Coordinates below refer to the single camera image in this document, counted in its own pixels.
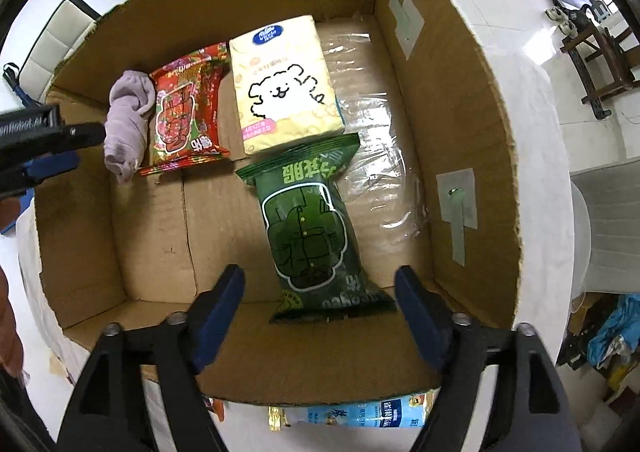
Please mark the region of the left white padded chair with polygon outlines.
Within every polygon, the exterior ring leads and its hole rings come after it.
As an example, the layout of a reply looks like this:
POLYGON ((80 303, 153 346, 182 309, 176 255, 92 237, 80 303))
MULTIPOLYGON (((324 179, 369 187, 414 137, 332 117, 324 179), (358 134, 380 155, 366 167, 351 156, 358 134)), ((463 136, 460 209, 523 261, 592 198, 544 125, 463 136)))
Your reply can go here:
POLYGON ((18 83, 44 102, 56 68, 68 59, 96 27, 101 16, 83 0, 62 0, 18 72, 18 83))

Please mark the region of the green snack packet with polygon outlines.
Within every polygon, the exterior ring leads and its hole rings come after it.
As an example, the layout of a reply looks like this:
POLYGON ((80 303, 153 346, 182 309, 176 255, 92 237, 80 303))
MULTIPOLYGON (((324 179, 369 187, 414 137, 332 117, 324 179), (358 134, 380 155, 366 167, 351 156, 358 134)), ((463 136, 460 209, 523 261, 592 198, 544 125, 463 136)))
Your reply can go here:
POLYGON ((356 134, 294 146, 240 168, 255 189, 281 302, 272 323, 338 320, 393 312, 396 304, 364 270, 336 184, 360 140, 356 134))

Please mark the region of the red snack packet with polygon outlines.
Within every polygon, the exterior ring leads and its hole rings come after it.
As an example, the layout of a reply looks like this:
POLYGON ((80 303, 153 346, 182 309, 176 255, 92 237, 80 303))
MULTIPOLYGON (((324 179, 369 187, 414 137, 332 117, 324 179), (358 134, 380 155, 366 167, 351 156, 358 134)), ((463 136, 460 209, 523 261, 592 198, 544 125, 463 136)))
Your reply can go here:
POLYGON ((224 42, 180 56, 151 74, 155 114, 150 123, 148 164, 142 176, 225 160, 220 144, 219 89, 230 72, 224 42))

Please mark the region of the orange snack packet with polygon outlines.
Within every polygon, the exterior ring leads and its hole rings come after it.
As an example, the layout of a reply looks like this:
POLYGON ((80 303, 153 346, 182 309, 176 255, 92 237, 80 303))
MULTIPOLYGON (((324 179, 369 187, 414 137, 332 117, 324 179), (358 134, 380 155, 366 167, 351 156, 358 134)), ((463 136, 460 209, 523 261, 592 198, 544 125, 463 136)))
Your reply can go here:
POLYGON ((226 414, 224 414, 224 402, 210 397, 204 397, 204 402, 208 412, 215 415, 218 422, 222 423, 226 417, 226 414))

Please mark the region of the blue white tube packet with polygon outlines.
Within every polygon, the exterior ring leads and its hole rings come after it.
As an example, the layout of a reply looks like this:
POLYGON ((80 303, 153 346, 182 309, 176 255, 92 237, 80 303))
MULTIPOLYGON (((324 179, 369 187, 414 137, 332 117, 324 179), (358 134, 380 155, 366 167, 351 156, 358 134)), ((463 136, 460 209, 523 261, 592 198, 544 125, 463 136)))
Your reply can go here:
POLYGON ((297 424, 356 428, 421 428, 439 394, 432 389, 381 401, 332 404, 332 406, 289 406, 268 408, 269 428, 280 432, 297 424))

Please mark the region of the yellow tissue pack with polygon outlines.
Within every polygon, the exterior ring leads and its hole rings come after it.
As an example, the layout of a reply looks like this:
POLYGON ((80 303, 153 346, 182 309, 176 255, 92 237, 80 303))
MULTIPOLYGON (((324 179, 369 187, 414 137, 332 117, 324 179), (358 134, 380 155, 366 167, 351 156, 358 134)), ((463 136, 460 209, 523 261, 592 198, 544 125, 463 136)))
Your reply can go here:
POLYGON ((231 39, 229 50, 247 155, 344 131, 312 16, 259 27, 231 39))

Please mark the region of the grey table cloth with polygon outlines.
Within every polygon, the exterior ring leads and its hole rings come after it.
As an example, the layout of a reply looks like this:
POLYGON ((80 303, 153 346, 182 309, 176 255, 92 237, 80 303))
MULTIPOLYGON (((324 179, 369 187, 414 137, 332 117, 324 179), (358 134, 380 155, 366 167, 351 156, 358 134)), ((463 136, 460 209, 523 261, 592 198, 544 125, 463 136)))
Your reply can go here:
MULTIPOLYGON (((27 0, 18 10, 8 39, 1 50, 2 60, 23 62, 53 12, 55 0, 27 0)), ((99 12, 111 11, 124 0, 88 0, 99 12)), ((518 214, 523 243, 523 261, 514 324, 528 322, 538 331, 552 362, 560 353, 572 289, 574 261, 574 212, 570 164, 564 146, 562 128, 548 74, 524 52, 511 46, 504 28, 472 19, 472 0, 450 1, 456 11, 454 19, 462 19, 480 46, 500 97, 506 106, 514 139, 518 214)), ((52 371, 70 374, 77 380, 81 365, 89 353, 63 336, 60 324, 53 321, 53 311, 44 300, 43 290, 35 278, 35 251, 26 250, 29 236, 35 241, 36 214, 25 214, 18 222, 18 248, 27 259, 29 278, 23 271, 26 298, 41 338, 51 349, 51 363, 60 362, 52 371)))

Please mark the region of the dark wooden chair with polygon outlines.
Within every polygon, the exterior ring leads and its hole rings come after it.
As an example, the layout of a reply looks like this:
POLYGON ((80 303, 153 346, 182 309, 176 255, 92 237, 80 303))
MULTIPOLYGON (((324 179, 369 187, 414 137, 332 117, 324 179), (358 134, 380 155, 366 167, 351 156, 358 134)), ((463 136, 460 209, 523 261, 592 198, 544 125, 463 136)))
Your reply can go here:
POLYGON ((584 87, 582 104, 596 120, 606 120, 612 115, 606 102, 639 89, 639 37, 624 19, 597 24, 586 11, 586 6, 567 11, 570 27, 561 51, 584 87))

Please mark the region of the purple sock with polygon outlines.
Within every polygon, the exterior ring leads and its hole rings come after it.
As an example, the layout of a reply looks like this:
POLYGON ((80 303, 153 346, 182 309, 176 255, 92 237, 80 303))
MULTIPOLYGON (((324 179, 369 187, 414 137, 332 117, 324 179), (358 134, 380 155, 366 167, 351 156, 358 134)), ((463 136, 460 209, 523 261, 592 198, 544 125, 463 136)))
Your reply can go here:
POLYGON ((103 143, 104 164, 119 183, 129 181, 142 164, 155 100, 152 79, 142 72, 124 71, 111 88, 103 143))

